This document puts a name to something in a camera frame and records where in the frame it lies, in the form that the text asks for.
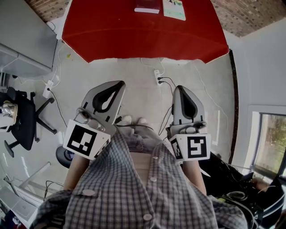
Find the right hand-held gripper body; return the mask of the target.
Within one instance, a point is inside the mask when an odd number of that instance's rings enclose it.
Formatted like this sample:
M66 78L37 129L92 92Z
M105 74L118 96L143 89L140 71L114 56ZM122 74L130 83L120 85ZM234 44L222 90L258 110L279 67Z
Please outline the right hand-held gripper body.
M177 161L210 158L211 136L207 133L205 121L172 125L166 130Z

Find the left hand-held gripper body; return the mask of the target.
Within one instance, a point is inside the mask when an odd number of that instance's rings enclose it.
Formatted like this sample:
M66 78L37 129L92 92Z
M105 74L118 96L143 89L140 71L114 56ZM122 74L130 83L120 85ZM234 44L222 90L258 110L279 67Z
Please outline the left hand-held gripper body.
M76 117L69 120L63 147L89 160L95 160L111 142L117 129L108 115L101 118L79 107Z

